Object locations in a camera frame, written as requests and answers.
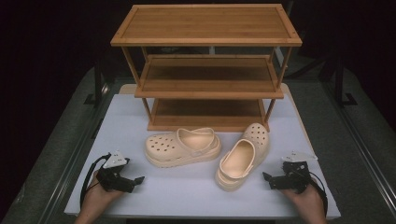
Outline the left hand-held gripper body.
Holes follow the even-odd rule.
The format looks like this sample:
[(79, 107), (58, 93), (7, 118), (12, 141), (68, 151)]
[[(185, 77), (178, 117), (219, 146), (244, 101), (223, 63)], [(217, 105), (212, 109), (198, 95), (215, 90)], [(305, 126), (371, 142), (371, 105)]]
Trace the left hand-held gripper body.
[(120, 172), (129, 163), (129, 158), (125, 158), (119, 150), (107, 155), (105, 163), (100, 167), (96, 178), (100, 185), (106, 190), (123, 191), (126, 185), (132, 185), (133, 180), (122, 177)]

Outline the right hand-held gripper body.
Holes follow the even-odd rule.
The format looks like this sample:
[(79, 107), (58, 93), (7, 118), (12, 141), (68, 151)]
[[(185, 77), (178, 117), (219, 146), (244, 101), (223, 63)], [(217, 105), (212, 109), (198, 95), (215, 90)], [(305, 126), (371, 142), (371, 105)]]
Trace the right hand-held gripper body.
[(318, 157), (315, 154), (307, 154), (295, 150), (289, 155), (282, 157), (282, 170), (285, 175), (281, 177), (280, 188), (294, 189), (298, 193), (304, 192), (311, 179), (307, 163), (317, 159)]

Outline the beige foam clog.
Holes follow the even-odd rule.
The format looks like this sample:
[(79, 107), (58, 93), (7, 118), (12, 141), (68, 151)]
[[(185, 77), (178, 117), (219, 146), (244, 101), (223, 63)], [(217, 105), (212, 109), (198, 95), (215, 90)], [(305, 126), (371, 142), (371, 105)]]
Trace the beige foam clog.
[(250, 124), (233, 148), (219, 162), (215, 178), (226, 191), (239, 189), (248, 176), (266, 159), (270, 139), (266, 128), (260, 123)]
[(146, 140), (145, 155), (161, 168), (214, 160), (221, 151), (219, 137), (211, 128), (178, 129), (173, 133), (151, 135)]

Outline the wooden three-tier shoe rack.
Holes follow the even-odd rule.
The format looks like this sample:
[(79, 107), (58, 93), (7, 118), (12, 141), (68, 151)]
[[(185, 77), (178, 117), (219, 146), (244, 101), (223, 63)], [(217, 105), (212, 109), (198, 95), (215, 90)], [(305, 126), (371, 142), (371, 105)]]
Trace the wooden three-tier shoe rack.
[[(302, 44), (280, 4), (134, 5), (111, 44), (127, 60), (139, 47), (262, 47), (292, 50)], [(150, 54), (133, 71), (151, 131), (211, 127), (242, 132), (266, 125), (287, 63), (268, 54)]]

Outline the person's right hand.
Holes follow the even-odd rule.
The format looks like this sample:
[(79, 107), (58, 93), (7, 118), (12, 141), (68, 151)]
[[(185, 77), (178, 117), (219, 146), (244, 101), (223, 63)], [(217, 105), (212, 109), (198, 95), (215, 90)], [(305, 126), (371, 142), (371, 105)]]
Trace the person's right hand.
[(324, 216), (322, 199), (311, 184), (302, 193), (295, 193), (291, 189), (282, 189), (281, 192), (294, 203), (301, 217)]

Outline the black metal stand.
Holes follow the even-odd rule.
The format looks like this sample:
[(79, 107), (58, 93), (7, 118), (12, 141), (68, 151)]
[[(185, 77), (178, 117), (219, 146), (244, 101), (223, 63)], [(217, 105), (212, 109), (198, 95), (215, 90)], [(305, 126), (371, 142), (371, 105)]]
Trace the black metal stand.
[(336, 60), (335, 81), (334, 81), (334, 98), (340, 107), (346, 105), (357, 105), (357, 101), (351, 93), (343, 93), (344, 84), (344, 64), (340, 57)]
[(87, 96), (84, 104), (99, 106), (103, 99), (103, 62), (98, 60), (93, 67), (94, 93)]

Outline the metal frame rail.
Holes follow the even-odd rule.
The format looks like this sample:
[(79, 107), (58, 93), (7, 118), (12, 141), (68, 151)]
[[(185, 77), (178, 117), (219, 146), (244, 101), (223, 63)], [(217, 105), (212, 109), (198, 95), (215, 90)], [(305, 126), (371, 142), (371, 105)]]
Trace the metal frame rail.
[(51, 189), (36, 224), (61, 224), (64, 220), (68, 223), (74, 218), (66, 215), (64, 209), (75, 186), (79, 204), (78, 178), (108, 107), (108, 103), (94, 104), (94, 92), (92, 81), (80, 82), (45, 146), (40, 162), (45, 166), (42, 174)]
[(372, 179), (375, 182), (383, 200), (386, 202), (389, 210), (396, 216), (396, 191), (390, 185), (388, 180), (385, 178), (384, 174), (380, 170), (378, 164), (373, 158), (369, 148), (363, 141), (361, 134), (359, 133), (357, 127), (353, 123), (351, 117), (348, 115), (346, 110), (335, 100), (332, 95), (332, 86), (329, 83), (322, 83), (322, 88), (325, 90), (327, 96), (331, 99), (333, 106), (336, 108), (341, 121), (343, 121), (346, 129), (351, 135), (355, 145), (361, 154), (363, 163), (367, 167)]

